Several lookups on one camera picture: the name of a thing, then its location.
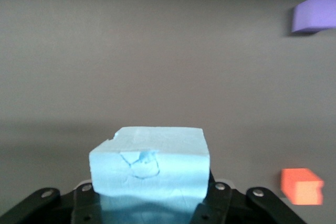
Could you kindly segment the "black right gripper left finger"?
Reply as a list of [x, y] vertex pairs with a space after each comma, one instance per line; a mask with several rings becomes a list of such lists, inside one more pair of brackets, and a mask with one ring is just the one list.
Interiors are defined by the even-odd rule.
[[73, 191], [74, 207], [71, 213], [70, 223], [102, 223], [100, 196], [92, 183], [84, 183]]

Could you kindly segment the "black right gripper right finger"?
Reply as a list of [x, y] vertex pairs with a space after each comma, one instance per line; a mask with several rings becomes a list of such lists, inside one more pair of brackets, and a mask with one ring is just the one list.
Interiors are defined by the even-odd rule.
[[243, 223], [245, 195], [211, 175], [203, 202], [198, 204], [190, 223]]

